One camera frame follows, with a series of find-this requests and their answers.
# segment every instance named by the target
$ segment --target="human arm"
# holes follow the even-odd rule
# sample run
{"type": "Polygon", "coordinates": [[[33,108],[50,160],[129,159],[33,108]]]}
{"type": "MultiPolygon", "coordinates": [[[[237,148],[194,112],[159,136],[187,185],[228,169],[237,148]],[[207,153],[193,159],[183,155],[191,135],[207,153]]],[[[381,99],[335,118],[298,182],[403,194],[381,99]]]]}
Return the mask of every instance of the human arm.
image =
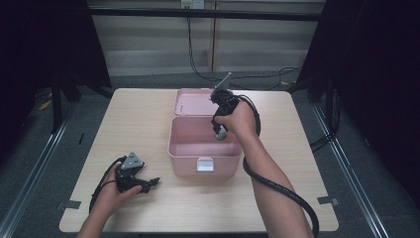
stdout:
{"type": "Polygon", "coordinates": [[[134,186],[121,193],[115,183],[116,164],[104,179],[104,185],[96,198],[95,205],[77,234],[77,238],[100,237],[108,218],[114,214],[124,202],[142,190],[141,186],[134,186]]]}
{"type": "MultiPolygon", "coordinates": [[[[257,174],[293,190],[289,179],[268,154],[256,132],[254,112],[245,101],[228,116],[215,118],[234,133],[250,168],[257,174]]],[[[313,237],[300,205],[290,198],[252,179],[256,202],[269,237],[313,237]]]]}

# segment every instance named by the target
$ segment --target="power outlet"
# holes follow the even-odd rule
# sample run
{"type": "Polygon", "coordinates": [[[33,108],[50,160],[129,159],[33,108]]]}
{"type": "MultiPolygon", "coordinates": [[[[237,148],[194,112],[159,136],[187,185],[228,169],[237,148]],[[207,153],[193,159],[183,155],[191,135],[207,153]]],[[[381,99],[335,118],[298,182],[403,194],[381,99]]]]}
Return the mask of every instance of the power outlet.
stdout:
{"type": "Polygon", "coordinates": [[[192,0],[181,0],[181,9],[192,9],[192,0]]]}
{"type": "Polygon", "coordinates": [[[193,9],[204,9],[204,0],[193,0],[192,1],[193,9]]]}

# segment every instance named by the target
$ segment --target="box handle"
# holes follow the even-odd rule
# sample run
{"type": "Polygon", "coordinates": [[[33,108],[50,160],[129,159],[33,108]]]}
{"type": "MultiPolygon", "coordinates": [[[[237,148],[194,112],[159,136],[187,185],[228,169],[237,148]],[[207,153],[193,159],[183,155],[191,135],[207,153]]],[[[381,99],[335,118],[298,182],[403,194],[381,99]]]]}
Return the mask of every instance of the box handle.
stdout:
{"type": "Polygon", "coordinates": [[[214,161],[211,157],[200,157],[197,160],[198,172],[214,172],[214,161]]]}

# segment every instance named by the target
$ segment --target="box lid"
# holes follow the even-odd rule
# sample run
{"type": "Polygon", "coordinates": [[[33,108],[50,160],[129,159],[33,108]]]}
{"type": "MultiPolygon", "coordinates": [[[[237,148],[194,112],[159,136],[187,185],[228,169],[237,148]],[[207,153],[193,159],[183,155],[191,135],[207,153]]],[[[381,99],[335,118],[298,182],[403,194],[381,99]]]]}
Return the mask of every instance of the box lid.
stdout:
{"type": "Polygon", "coordinates": [[[176,94],[177,116],[213,116],[218,105],[210,101],[210,88],[182,88],[176,94]]]}

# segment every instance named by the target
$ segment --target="human hand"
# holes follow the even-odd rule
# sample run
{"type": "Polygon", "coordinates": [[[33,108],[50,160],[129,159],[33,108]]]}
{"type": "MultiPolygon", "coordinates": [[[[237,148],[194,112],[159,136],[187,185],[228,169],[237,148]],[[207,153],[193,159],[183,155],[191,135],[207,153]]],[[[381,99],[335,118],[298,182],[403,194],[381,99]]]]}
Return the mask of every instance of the human hand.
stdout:
{"type": "Polygon", "coordinates": [[[127,199],[142,190],[140,185],[134,186],[123,193],[118,190],[115,182],[115,171],[119,166],[120,163],[117,163],[104,179],[103,187],[90,213],[98,213],[99,216],[108,218],[120,209],[127,199]]]}
{"type": "Polygon", "coordinates": [[[228,116],[216,116],[214,120],[225,125],[229,131],[238,137],[256,135],[256,118],[251,107],[245,101],[240,101],[234,112],[228,116]]]}

